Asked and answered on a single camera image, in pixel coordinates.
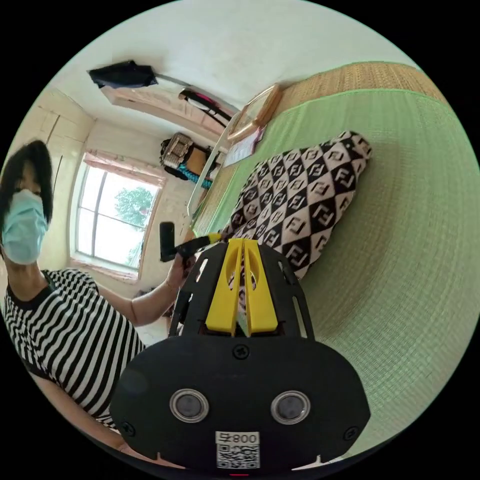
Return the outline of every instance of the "window frame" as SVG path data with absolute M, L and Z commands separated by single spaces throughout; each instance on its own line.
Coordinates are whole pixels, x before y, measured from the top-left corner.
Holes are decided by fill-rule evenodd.
M 154 220 L 154 217 L 155 217 L 155 214 L 156 214 L 156 211 L 157 211 L 157 207 L 158 207 L 158 203 L 159 203 L 159 199 L 160 199 L 160 196 L 161 196 L 162 189 L 157 187 L 155 196 L 154 196 L 153 201 L 152 201 L 151 215 L 150 215 L 150 218 L 148 220 L 148 224 L 143 228 L 143 240 L 142 240 L 143 248 L 142 248 L 142 251 L 141 251 L 141 254 L 140 254 L 138 267 L 135 268 L 135 267 L 131 267 L 131 266 L 128 266 L 128 265 L 124 265 L 123 263 L 118 263 L 118 262 L 115 262 L 115 261 L 106 260 L 104 258 L 100 258 L 98 256 L 95 256 L 95 240 L 96 240 L 96 235 L 97 235 L 98 217 L 99 217 L 99 215 L 101 215 L 99 213 L 99 207 L 100 207 L 100 201 L 102 200 L 102 193 L 103 193 L 105 181 L 107 179 L 107 175 L 115 175 L 115 173 L 109 172 L 107 170 L 103 170 L 103 176 L 102 176 L 102 179 L 101 179 L 101 182 L 100 182 L 100 186 L 98 188 L 98 193 L 97 193 L 97 198 L 96 198 L 96 203 L 95 203 L 95 211 L 93 211 L 93 210 L 90 210 L 89 208 L 85 208 L 85 207 L 82 206 L 82 200 L 84 199 L 85 187 L 86 187 L 86 184 L 87 184 L 87 177 L 88 177 L 88 174 L 89 174 L 89 171 L 90 171 L 91 168 L 93 168 L 93 167 L 91 167 L 89 165 L 86 165 L 86 168 L 83 172 L 83 178 L 81 180 L 79 195 L 77 197 L 76 205 L 74 207 L 75 210 L 76 210 L 75 230 L 74 230 L 74 252 L 75 252 L 75 256 L 78 257 L 77 259 L 80 260 L 80 261 L 85 261 L 87 259 L 86 261 L 88 263 L 94 265 L 94 266 L 111 268 L 112 270 L 115 270 L 116 272 L 118 272 L 120 274 L 127 273 L 127 274 L 137 275 L 137 280 L 140 280 L 140 278 L 142 276 L 144 255 L 145 255 L 145 252 L 146 252 L 146 249 L 147 249 L 146 242 L 147 242 L 148 235 L 149 235 L 149 233 L 151 231 L 151 228 L 152 228 L 152 222 Z M 92 242 L 92 244 L 91 244 L 92 254 L 88 254 L 88 253 L 84 253 L 82 251 L 79 251 L 78 231 L 79 231 L 80 211 L 81 210 L 86 210 L 88 212 L 93 213 L 92 240 L 91 240 L 91 242 Z M 138 225 L 133 225 L 132 223 L 128 223 L 128 222 L 120 220 L 118 218 L 114 218 L 113 220 L 121 222 L 125 225 L 130 225 L 132 227 L 138 227 Z

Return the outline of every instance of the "face mask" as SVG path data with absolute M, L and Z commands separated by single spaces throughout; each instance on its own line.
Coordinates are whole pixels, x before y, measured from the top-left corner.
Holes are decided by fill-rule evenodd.
M 30 190 L 15 193 L 1 232 L 5 255 L 14 264 L 35 263 L 40 256 L 47 230 L 42 199 Z

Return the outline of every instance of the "blue rope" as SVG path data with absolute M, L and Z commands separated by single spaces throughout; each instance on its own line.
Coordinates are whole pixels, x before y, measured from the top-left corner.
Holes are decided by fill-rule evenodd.
M 180 172 L 182 172 L 194 184 L 197 184 L 199 182 L 200 177 L 195 173 L 192 173 L 190 170 L 188 170 L 187 166 L 184 163 L 181 163 L 178 166 L 178 170 L 180 170 Z M 208 190 L 212 186 L 212 181 L 205 179 L 203 180 L 203 183 L 201 184 L 201 186 L 202 188 Z

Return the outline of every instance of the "black and white striped shirt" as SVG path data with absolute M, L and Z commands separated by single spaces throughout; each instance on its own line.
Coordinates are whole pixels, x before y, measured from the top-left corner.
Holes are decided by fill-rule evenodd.
M 33 300 L 7 288 L 3 316 L 27 369 L 55 382 L 106 427 L 112 394 L 142 344 L 132 323 L 99 294 L 87 273 L 44 270 L 49 286 Z

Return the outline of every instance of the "patterned pillow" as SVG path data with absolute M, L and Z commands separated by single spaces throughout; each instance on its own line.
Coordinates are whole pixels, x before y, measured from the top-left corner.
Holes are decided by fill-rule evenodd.
M 244 238 L 268 245 L 287 258 L 297 278 L 303 278 L 350 205 L 371 152 L 362 135 L 345 131 L 320 145 L 258 163 L 222 231 L 225 240 Z M 245 311 L 243 268 L 240 309 Z

